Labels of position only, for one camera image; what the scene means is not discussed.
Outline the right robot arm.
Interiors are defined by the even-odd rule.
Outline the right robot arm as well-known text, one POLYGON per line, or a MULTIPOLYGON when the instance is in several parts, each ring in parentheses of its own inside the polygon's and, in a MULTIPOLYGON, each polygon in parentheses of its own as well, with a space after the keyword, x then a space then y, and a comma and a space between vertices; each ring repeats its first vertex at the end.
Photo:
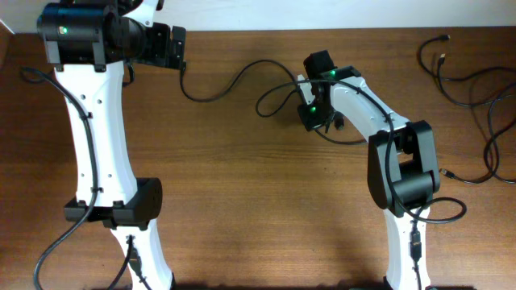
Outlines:
POLYGON ((385 289, 428 289, 426 225, 440 179, 431 126, 411 122, 388 107, 352 66, 334 65, 314 52, 298 76, 304 127, 315 131, 346 118, 368 144, 368 190, 382 210, 388 235, 385 289))

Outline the black USB cable long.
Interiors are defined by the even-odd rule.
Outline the black USB cable long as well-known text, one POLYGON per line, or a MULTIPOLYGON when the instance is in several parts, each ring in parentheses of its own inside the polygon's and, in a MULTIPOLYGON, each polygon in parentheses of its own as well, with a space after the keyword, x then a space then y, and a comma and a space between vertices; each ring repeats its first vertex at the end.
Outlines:
POLYGON ((255 60, 255 61, 252 61, 251 63, 247 64, 246 66, 244 66, 231 79, 231 81, 228 83, 228 85, 226 85, 224 87, 224 89, 222 91, 220 91, 218 93, 215 93, 214 95, 212 95, 210 97, 204 97, 204 98, 193 97, 192 95, 187 93, 186 88, 185 88, 185 75, 186 75, 186 71, 187 71, 187 68, 188 68, 188 63, 187 63, 186 60, 183 60, 182 64, 181 64, 181 68, 180 68, 180 75, 179 75, 179 85, 180 85, 180 88, 181 88, 181 92, 183 93, 183 95, 187 99, 189 99, 192 102, 199 102, 199 103, 215 102, 215 101, 225 97, 226 95, 228 95, 229 92, 232 91, 233 87, 236 85, 238 80, 241 78, 241 76, 249 68, 251 68, 252 66, 258 65, 258 64, 273 64, 273 65, 276 65, 277 67, 279 67, 281 70, 283 70, 289 76, 289 79, 291 81, 296 81, 297 80, 297 78, 294 76, 294 74, 286 66, 284 66, 282 63, 280 63, 280 62, 278 62, 276 60, 270 60, 270 59, 255 60))

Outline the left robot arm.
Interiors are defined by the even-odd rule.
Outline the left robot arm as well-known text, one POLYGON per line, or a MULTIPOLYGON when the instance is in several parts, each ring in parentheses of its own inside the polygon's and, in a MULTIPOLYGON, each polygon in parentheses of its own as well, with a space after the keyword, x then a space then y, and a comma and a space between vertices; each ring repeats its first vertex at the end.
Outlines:
POLYGON ((64 208, 74 226, 101 222, 124 254, 123 271, 135 289, 171 289, 157 228, 159 179, 134 175, 127 153, 122 94, 133 63, 181 67, 183 27, 157 23, 163 0, 59 1, 37 22, 48 78, 66 100, 77 158, 77 190, 64 208))

